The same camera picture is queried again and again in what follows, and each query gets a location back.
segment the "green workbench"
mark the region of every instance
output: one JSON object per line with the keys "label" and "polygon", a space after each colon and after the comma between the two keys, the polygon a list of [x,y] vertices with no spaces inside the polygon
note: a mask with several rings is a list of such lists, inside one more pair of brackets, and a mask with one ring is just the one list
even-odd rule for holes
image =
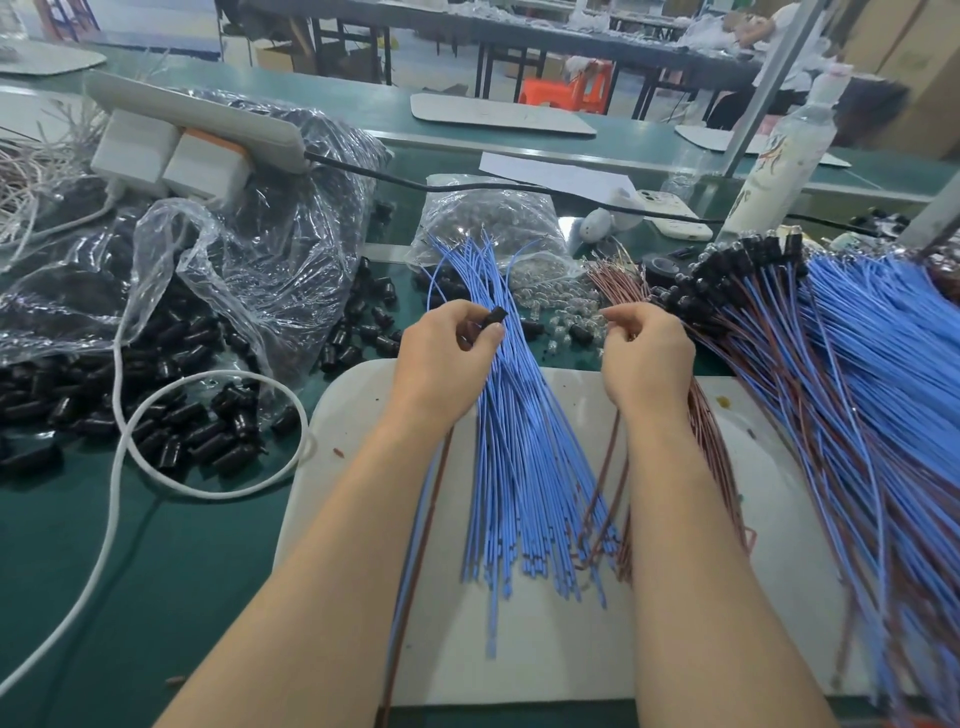
{"label": "green workbench", "polygon": [[[156,62],[156,57],[130,52],[107,53],[109,69],[125,75]],[[629,174],[637,188],[657,189],[671,159],[687,145],[658,125],[606,117],[589,119],[600,132],[590,140],[429,125],[410,116],[409,94],[401,89],[179,57],[167,59],[154,80],[174,86],[213,85],[321,108],[379,132],[396,152],[391,171],[418,180],[434,172],[475,173],[484,149],[510,148],[616,169]],[[38,86],[76,91],[80,74]],[[905,164],[866,153],[836,153],[854,162],[856,177],[843,170],[819,171],[816,184],[804,195],[804,211],[810,214],[846,219],[878,200],[890,209],[915,212],[916,201],[935,194],[953,172],[935,162]],[[906,181],[915,186],[906,189]],[[707,217],[724,217],[738,186],[735,181],[704,182],[691,206]],[[837,194],[838,187],[843,193]],[[422,194],[381,184],[378,197],[396,204],[396,212],[388,225],[371,229],[369,242],[408,245],[420,217]],[[556,202],[560,215],[584,215],[592,207],[569,199]],[[648,224],[621,241],[633,255],[680,247]],[[410,285],[409,272],[395,263],[377,263],[375,268],[397,282],[397,325],[415,321],[423,302]],[[373,356],[372,350],[367,355]],[[549,363],[596,369],[598,358],[592,351],[565,352]],[[718,362],[705,356],[698,357],[697,368],[699,374],[721,371]],[[320,375],[311,379],[302,396],[308,411],[325,386]],[[291,449],[280,448],[262,458],[263,473],[285,462]],[[0,487],[0,617],[4,624],[0,675],[6,676],[46,638],[83,587],[103,538],[111,457],[112,449],[72,445],[67,449],[68,467],[58,477]],[[175,497],[128,465],[116,545],[101,587],[74,629],[0,701],[0,726],[151,725],[173,695],[165,681],[189,675],[269,574],[286,500],[286,485],[225,503]],[[865,710],[860,700],[837,700],[834,705],[845,716],[862,716]],[[393,713],[392,723],[434,728],[480,728],[495,723],[616,728],[635,725],[635,715],[631,701],[620,700],[401,709]]]}

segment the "white shirt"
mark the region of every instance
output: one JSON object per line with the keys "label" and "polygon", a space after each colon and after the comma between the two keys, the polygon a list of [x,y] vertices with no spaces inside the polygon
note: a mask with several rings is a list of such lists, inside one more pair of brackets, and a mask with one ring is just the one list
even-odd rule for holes
{"label": "white shirt", "polygon": [[[770,60],[774,57],[774,52],[780,46],[780,42],[783,40],[783,36],[786,35],[786,29],[790,27],[790,23],[793,22],[793,19],[797,16],[797,10],[800,9],[800,3],[790,3],[790,5],[784,5],[778,11],[773,14],[773,17],[770,19],[774,23],[774,32],[767,38],[769,47],[767,48],[767,57],[763,61],[763,67],[760,68],[760,72],[756,74],[754,79],[754,86],[759,86],[760,81],[763,79],[763,74],[767,72],[767,68],[770,66]],[[810,74],[804,71],[806,61],[810,55],[819,55],[817,53],[817,44],[820,40],[820,36],[824,34],[824,16],[821,13],[820,17],[817,18],[816,23],[813,25],[813,30],[810,31],[810,35],[804,43],[804,47],[800,51],[800,55],[797,56],[797,59],[794,61],[793,66],[787,71],[786,78],[783,80],[783,85],[780,87],[784,91],[800,91],[801,93],[806,93],[810,90],[810,86],[813,81],[810,78]]]}

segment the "hand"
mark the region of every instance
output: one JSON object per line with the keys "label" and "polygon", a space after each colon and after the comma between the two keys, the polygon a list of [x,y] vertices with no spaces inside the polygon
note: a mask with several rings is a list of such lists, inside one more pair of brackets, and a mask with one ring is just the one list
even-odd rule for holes
{"label": "hand", "polygon": [[480,330],[489,313],[470,301],[451,301],[405,329],[390,411],[408,423],[415,418],[425,426],[435,425],[438,436],[453,427],[480,397],[503,341],[501,324]]}
{"label": "hand", "polygon": [[609,322],[603,381],[621,414],[629,420],[643,412],[685,413],[695,350],[680,319],[652,303],[601,313]]}

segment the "metal pole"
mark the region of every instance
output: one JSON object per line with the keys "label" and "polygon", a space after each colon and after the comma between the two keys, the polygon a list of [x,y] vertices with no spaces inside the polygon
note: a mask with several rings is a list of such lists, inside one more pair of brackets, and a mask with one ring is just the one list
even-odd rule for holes
{"label": "metal pole", "polygon": [[770,108],[770,103],[804,48],[806,39],[810,36],[826,3],[827,0],[803,0],[797,8],[797,14],[787,27],[777,50],[774,51],[770,65],[767,66],[766,73],[763,74],[760,85],[756,88],[754,98],[751,99],[750,105],[743,112],[733,132],[730,146],[727,147],[727,153],[723,156],[720,165],[720,174],[724,177],[732,177],[733,172],[736,171],[736,165],[743,159],[747,147],[750,146],[750,140],[754,138],[760,122]]}
{"label": "metal pole", "polygon": [[900,234],[897,243],[904,248],[925,248],[931,244],[947,242],[960,228],[960,172],[947,182]]}

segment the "person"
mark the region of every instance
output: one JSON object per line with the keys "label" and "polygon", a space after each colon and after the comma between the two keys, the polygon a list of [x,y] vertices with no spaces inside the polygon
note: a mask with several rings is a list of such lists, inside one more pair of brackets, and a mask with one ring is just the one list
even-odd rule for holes
{"label": "person", "polygon": [[[500,324],[471,335],[487,314],[453,301],[404,331],[379,422],[156,728],[373,726],[421,484],[504,335]],[[629,436],[640,725],[837,728],[690,429],[694,349],[684,326],[648,303],[604,315],[604,384]],[[467,351],[463,335],[473,340]]]}
{"label": "person", "polygon": [[[800,9],[800,3],[790,3],[784,5],[776,11],[770,18],[764,18],[759,15],[745,17],[742,22],[738,22],[733,29],[737,44],[741,48],[753,48],[757,43],[766,40],[768,43],[767,57],[760,67],[759,73],[754,78],[753,87],[724,96],[716,103],[710,115],[707,117],[707,127],[709,129],[722,129],[730,131],[743,116],[744,111],[750,105],[754,98],[756,88],[760,85],[763,77],[770,68],[770,61],[774,57],[774,52],[780,46],[780,42],[786,35],[786,29],[790,27],[797,16],[797,10]],[[817,18],[813,30],[806,39],[800,55],[790,66],[786,78],[780,90],[774,96],[770,103],[768,114],[783,116],[790,111],[790,107],[795,104],[803,104],[806,101],[806,94],[813,84],[810,74],[804,70],[804,63],[810,54],[817,53],[817,45],[820,36],[824,34],[824,14],[821,13]]]}

